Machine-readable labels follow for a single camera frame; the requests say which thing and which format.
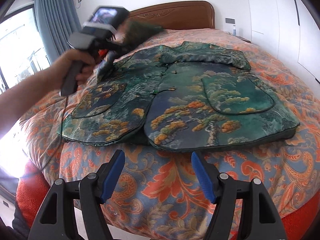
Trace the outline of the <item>person's left forearm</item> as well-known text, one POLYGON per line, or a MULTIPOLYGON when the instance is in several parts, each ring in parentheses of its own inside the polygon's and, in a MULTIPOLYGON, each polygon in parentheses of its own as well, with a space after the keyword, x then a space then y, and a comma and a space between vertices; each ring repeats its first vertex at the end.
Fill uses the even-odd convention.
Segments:
POLYGON ((1 137, 4 137, 35 103, 58 89, 51 68, 42 70, 1 94, 1 137))

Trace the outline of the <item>person's left hand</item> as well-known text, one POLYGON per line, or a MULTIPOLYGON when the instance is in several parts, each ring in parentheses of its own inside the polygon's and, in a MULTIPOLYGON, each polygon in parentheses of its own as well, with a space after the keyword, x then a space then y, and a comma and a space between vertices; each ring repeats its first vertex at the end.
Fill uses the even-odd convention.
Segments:
POLYGON ((46 70, 49 88, 61 89, 68 95, 74 93, 78 85, 84 84, 92 75, 98 60, 86 51, 66 51, 46 70))

